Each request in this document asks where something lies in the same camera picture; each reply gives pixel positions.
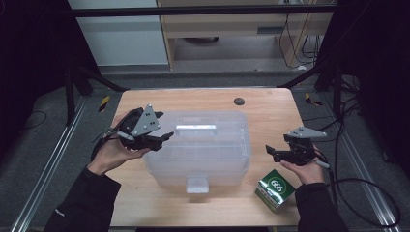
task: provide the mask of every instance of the light wood tabletop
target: light wood tabletop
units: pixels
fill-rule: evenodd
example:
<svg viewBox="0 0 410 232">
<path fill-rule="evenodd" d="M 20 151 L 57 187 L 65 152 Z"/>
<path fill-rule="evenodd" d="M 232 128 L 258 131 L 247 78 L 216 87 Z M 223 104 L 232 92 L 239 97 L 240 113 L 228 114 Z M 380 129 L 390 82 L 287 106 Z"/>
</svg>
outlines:
<svg viewBox="0 0 410 232">
<path fill-rule="evenodd" d="M 236 105 L 242 98 L 245 104 Z M 289 150 L 283 135 L 302 126 L 291 92 L 279 88 L 135 90 L 123 94 L 116 115 L 151 104 L 155 111 L 239 110 L 248 117 L 251 157 L 239 186 L 210 186 L 209 193 L 189 194 L 185 187 L 162 187 L 134 159 L 107 175 L 119 182 L 111 226 L 281 226 L 296 225 L 294 195 L 276 213 L 254 193 L 257 182 L 276 169 L 293 187 L 297 176 L 275 163 L 265 145 Z"/>
</svg>

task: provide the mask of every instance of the clear storage container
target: clear storage container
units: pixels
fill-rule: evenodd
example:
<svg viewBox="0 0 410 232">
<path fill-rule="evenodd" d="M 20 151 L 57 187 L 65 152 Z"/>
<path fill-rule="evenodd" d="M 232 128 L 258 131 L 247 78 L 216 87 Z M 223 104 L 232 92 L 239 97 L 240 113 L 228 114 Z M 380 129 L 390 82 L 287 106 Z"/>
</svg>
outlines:
<svg viewBox="0 0 410 232">
<path fill-rule="evenodd" d="M 167 111 L 159 118 L 162 136 L 174 131 L 157 152 L 143 158 L 162 186 L 186 186 L 206 193 L 209 186 L 240 185 L 250 158 L 248 121 L 240 111 Z"/>
</svg>

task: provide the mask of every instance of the black sleeve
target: black sleeve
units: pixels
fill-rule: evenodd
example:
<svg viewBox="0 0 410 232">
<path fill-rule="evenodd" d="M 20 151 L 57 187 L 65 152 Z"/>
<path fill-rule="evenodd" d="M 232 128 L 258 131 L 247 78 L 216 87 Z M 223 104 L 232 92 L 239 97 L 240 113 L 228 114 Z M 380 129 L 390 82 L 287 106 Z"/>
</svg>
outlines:
<svg viewBox="0 0 410 232">
<path fill-rule="evenodd" d="M 301 185 L 295 192 L 301 219 L 299 232 L 349 231 L 333 205 L 324 183 Z"/>
<path fill-rule="evenodd" d="M 120 187 L 84 168 L 63 203 L 51 214 L 44 232 L 108 231 Z"/>
</svg>

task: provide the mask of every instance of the white cabinet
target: white cabinet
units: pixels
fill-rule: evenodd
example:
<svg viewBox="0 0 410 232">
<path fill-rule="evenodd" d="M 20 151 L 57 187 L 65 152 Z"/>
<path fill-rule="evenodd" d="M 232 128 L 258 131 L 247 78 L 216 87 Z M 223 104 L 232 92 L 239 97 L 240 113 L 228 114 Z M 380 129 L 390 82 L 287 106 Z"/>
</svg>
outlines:
<svg viewBox="0 0 410 232">
<path fill-rule="evenodd" d="M 73 9 L 156 7 L 155 0 L 69 0 Z M 79 17 L 99 67 L 167 65 L 158 16 Z"/>
</svg>

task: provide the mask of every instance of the box handle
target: box handle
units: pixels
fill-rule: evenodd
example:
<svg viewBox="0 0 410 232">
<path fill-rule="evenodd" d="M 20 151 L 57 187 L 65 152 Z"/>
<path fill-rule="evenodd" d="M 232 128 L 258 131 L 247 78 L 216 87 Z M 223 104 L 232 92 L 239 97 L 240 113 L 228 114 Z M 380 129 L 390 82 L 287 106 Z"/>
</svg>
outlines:
<svg viewBox="0 0 410 232">
<path fill-rule="evenodd" d="M 176 135 L 217 135 L 217 125 L 177 125 Z"/>
<path fill-rule="evenodd" d="M 187 193 L 208 193 L 209 183 L 207 176 L 187 177 Z"/>
</svg>

